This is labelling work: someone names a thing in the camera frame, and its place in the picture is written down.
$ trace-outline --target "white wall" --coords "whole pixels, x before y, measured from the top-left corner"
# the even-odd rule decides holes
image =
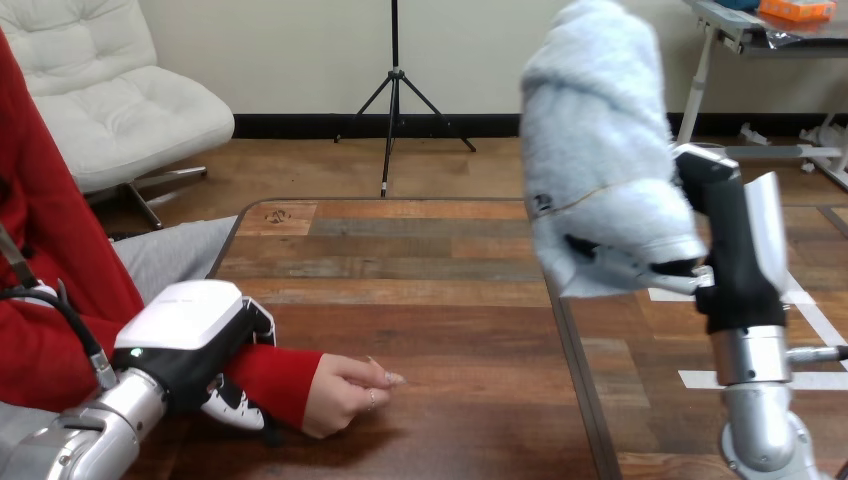
[[[389,0],[140,1],[160,64],[236,113],[353,113],[391,67]],[[657,28],[668,109],[683,111],[703,44],[695,17],[682,0],[623,1]],[[521,69],[567,0],[399,3],[401,66],[430,100],[446,113],[516,113]],[[848,60],[716,57],[705,112],[824,112],[848,75]],[[427,112],[403,93],[404,113]],[[369,112],[387,112],[387,97]]]

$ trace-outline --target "red sleeve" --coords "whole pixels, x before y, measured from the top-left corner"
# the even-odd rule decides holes
[[[0,177],[13,197],[3,200],[6,228],[58,266],[81,313],[128,321],[143,307],[138,290],[71,177],[2,35],[0,137]]]
[[[300,429],[323,353],[249,345],[225,372],[272,417]]]
[[[122,328],[83,317],[108,355]],[[75,407],[96,388],[82,346],[62,315],[52,308],[17,300],[0,302],[0,401],[61,412]]]

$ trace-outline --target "gray pants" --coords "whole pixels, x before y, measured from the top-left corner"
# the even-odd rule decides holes
[[[235,217],[186,223],[114,243],[145,305],[168,285],[209,274],[235,223]],[[0,402],[0,472],[14,446],[46,427],[55,413]]]

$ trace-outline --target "tripod stand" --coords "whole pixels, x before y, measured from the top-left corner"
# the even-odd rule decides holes
[[[359,119],[359,117],[365,112],[365,110],[368,109],[368,107],[371,106],[371,104],[374,102],[374,100],[377,98],[377,96],[380,95],[380,93],[382,93],[383,89],[385,89],[389,85],[389,83],[391,82],[391,84],[392,84],[392,98],[391,98],[391,105],[389,107],[389,133],[386,136],[386,160],[383,163],[383,188],[382,188],[381,193],[380,193],[381,197],[385,197],[386,191],[388,190],[389,162],[390,162],[391,157],[392,157],[392,149],[395,146],[395,135],[396,135],[395,128],[403,126],[403,120],[402,120],[401,115],[400,115],[400,82],[405,83],[406,86],[408,86],[410,88],[410,90],[412,90],[416,95],[418,95],[418,98],[420,98],[421,101],[423,101],[425,104],[427,104],[428,107],[430,107],[430,110],[432,110],[433,113],[435,113],[436,116],[439,117],[439,119],[442,121],[442,123],[445,125],[445,127],[447,127],[447,129],[451,133],[451,135],[462,140],[462,142],[465,143],[465,145],[467,145],[468,148],[470,148],[472,152],[477,151],[477,148],[474,147],[474,145],[472,145],[471,142],[469,142],[466,137],[463,137],[462,135],[460,135],[456,131],[456,129],[453,128],[448,117],[446,117],[442,112],[440,112],[439,109],[436,108],[436,106],[433,105],[432,102],[430,102],[430,100],[427,100],[427,97],[425,97],[424,94],[421,93],[420,90],[415,88],[415,85],[412,84],[412,82],[406,76],[406,73],[403,70],[400,69],[400,65],[399,65],[400,60],[399,60],[399,54],[398,54],[397,0],[392,0],[392,60],[393,60],[392,70],[389,72],[389,75],[386,77],[386,79],[383,81],[383,83],[380,84],[380,86],[377,88],[377,91],[375,91],[374,94],[371,95],[371,98],[369,98],[368,101],[365,102],[365,105],[363,105],[362,108],[359,109],[359,112],[356,113],[356,115],[353,117],[353,120],[351,120],[350,124],[347,127],[347,129],[350,130],[350,128],[353,126],[353,124],[356,123],[356,121]],[[341,141],[341,139],[342,139],[342,135],[339,134],[336,137],[334,142],[339,143],[339,141]]]

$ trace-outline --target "table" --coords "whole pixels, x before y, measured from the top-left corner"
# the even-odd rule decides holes
[[[371,355],[410,383],[343,434],[278,449],[178,420],[130,478],[598,478],[521,201],[264,201],[215,276],[274,315],[282,346]]]
[[[683,0],[698,17],[699,27],[705,31],[704,48],[698,70],[692,81],[692,89],[686,103],[683,122],[677,137],[678,144],[692,139],[695,123],[701,108],[704,91],[712,64],[716,45],[723,45],[736,55],[747,58],[848,58],[848,9],[837,8],[831,21],[833,38],[827,42],[798,43],[784,48],[771,48],[765,35],[771,30],[787,31],[787,26],[775,17],[751,15],[746,12],[723,7],[713,0]],[[833,115],[828,116],[824,126],[829,126]],[[812,145],[789,147],[728,147],[721,154],[736,160],[743,158],[808,158],[822,172],[841,187],[848,189],[848,149],[825,148]]]
[[[690,299],[551,302],[525,215],[520,201],[250,206],[217,277],[271,311],[282,345],[372,355],[411,383],[349,431],[288,434],[279,449],[203,416],[169,420],[127,480],[735,478]],[[848,208],[784,216],[791,346],[845,343]],[[793,410],[834,473],[848,458],[848,371],[799,372]]]

